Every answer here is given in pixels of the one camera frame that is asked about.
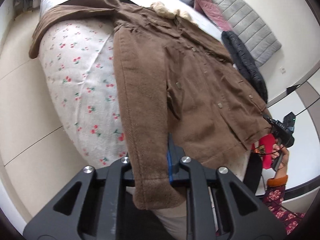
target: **floral sleeve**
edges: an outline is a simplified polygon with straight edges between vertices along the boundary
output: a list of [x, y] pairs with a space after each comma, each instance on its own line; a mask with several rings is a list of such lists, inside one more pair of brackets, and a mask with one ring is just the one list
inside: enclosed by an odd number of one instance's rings
[[284, 223], [287, 230], [287, 234], [291, 233], [292, 230], [300, 222], [300, 218], [304, 217], [304, 213], [295, 213], [297, 216], [291, 214], [289, 211], [284, 210], [281, 205], [284, 199], [285, 185], [279, 187], [268, 187], [263, 197], [262, 202], [268, 207], [268, 209]]

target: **cherry print sheet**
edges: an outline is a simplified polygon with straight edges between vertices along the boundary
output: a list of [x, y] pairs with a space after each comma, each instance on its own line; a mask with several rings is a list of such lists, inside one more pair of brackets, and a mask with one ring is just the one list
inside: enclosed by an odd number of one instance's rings
[[125, 156], [111, 22], [57, 23], [42, 39], [39, 59], [55, 109], [82, 157], [101, 168]]

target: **gray headboard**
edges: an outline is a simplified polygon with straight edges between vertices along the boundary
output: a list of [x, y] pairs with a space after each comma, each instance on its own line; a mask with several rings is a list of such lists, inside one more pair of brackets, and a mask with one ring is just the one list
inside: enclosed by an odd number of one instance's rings
[[261, 17], [243, 0], [212, 0], [231, 24], [233, 31], [248, 48], [259, 67], [277, 50], [281, 43]]

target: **sleeve cuff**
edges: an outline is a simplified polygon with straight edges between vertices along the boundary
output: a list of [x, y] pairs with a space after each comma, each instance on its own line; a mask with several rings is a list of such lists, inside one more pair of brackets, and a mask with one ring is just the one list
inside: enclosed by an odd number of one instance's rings
[[268, 187], [279, 187], [285, 185], [287, 183], [287, 180], [288, 175], [285, 175], [284, 177], [278, 179], [268, 179], [267, 185]]

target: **metal screw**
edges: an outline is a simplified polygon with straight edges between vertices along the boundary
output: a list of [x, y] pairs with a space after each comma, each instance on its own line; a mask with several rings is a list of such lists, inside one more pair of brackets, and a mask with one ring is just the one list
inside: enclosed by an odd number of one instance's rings
[[126, 157], [122, 157], [121, 158], [121, 162], [127, 164], [127, 163], [130, 163], [130, 159], [127, 156]]
[[189, 163], [189, 162], [191, 162], [191, 158], [190, 158], [189, 156], [183, 156], [183, 157], [181, 158], [181, 160], [182, 160], [183, 163]]
[[220, 167], [220, 168], [218, 169], [218, 171], [219, 171], [220, 173], [222, 173], [222, 174], [226, 174], [226, 173], [228, 173], [228, 168], [227, 168], [227, 167]]
[[91, 172], [93, 172], [94, 171], [94, 167], [92, 167], [92, 166], [85, 166], [84, 168], [83, 168], [83, 172], [84, 173], [91, 173]]

